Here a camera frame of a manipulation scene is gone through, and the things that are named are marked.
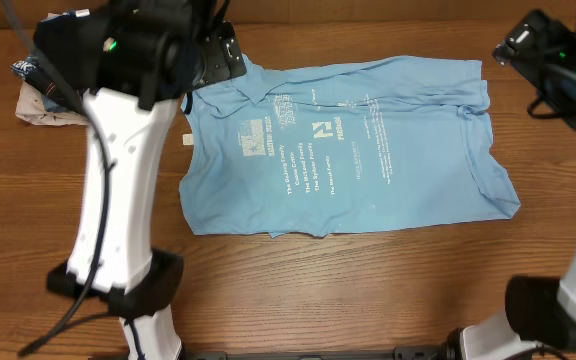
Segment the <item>light blue printed t-shirt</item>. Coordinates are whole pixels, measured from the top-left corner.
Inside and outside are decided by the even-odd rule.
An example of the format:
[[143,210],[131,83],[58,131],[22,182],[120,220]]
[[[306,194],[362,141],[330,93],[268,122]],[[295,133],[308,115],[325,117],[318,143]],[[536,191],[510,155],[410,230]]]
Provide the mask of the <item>light blue printed t-shirt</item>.
[[489,105],[478,60],[248,63],[193,94],[184,217],[197,235],[315,237],[509,219]]

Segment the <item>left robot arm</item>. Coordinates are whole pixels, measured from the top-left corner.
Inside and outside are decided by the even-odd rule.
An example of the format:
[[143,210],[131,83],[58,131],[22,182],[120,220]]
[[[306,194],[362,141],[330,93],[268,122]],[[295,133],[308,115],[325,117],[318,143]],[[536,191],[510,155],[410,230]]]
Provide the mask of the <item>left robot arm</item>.
[[61,92],[88,121],[78,233],[47,287],[80,306],[105,303],[131,359],[180,359],[171,303],[181,256],[151,244],[163,146],[202,87],[242,76],[228,6],[217,1],[111,1],[40,22],[34,43]]

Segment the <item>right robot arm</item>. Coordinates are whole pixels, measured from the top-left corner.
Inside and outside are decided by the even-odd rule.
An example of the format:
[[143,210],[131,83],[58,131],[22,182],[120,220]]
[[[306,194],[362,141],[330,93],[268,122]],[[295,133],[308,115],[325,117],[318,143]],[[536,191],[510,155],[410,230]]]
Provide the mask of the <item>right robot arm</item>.
[[[527,113],[576,131],[576,25],[542,10],[526,14],[494,48],[536,90]],[[567,359],[576,354],[576,240],[559,275],[518,274],[506,285],[502,310],[453,331],[435,359]]]

